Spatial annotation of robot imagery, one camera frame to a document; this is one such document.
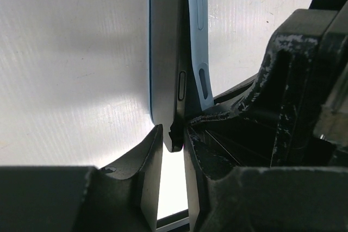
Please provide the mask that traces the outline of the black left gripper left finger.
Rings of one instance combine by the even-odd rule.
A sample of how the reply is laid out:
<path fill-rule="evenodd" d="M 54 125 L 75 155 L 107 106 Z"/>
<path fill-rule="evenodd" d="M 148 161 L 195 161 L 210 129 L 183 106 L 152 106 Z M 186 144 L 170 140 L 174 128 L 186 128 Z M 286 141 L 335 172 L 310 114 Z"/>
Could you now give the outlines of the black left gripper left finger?
<path fill-rule="evenodd" d="M 102 168 L 4 166 L 1 231 L 155 231 L 163 127 Z"/>

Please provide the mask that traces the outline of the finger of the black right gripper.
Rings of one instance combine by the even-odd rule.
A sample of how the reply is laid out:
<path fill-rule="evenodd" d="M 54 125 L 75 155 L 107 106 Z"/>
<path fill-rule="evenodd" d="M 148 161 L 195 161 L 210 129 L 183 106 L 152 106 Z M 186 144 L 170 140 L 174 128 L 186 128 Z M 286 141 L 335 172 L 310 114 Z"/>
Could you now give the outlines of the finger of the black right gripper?
<path fill-rule="evenodd" d="M 258 73 L 192 120 L 187 162 L 198 166 L 322 166 L 314 136 L 322 94 L 318 32 L 276 32 Z"/>

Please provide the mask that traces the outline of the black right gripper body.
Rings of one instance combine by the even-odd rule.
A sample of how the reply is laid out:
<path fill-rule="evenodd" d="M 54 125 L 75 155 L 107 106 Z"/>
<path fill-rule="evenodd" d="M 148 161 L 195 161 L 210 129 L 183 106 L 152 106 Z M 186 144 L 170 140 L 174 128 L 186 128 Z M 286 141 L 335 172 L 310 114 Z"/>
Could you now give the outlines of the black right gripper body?
<path fill-rule="evenodd" d="M 316 141 L 309 157 L 318 165 L 347 166 L 347 0 L 312 0 L 311 9 L 336 11 L 322 37 L 313 71 L 320 91 Z"/>

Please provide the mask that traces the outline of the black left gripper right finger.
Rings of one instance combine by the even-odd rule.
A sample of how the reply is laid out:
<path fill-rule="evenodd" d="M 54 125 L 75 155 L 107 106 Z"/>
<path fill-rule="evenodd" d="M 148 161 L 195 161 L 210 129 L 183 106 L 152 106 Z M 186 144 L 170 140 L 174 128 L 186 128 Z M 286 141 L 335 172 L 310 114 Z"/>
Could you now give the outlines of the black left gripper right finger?
<path fill-rule="evenodd" d="M 347 231 L 347 168 L 235 167 L 184 132 L 191 231 Z"/>

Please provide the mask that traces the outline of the light blue phone case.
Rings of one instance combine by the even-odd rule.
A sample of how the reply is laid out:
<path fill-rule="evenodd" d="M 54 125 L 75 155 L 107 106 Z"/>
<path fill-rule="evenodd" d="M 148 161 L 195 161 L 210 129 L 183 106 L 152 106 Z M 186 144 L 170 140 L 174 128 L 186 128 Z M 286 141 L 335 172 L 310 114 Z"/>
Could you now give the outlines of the light blue phone case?
<path fill-rule="evenodd" d="M 191 82 L 198 94 L 198 108 L 205 110 L 213 105 L 208 65 L 208 0 L 188 0 L 189 51 L 188 69 L 193 72 Z"/>

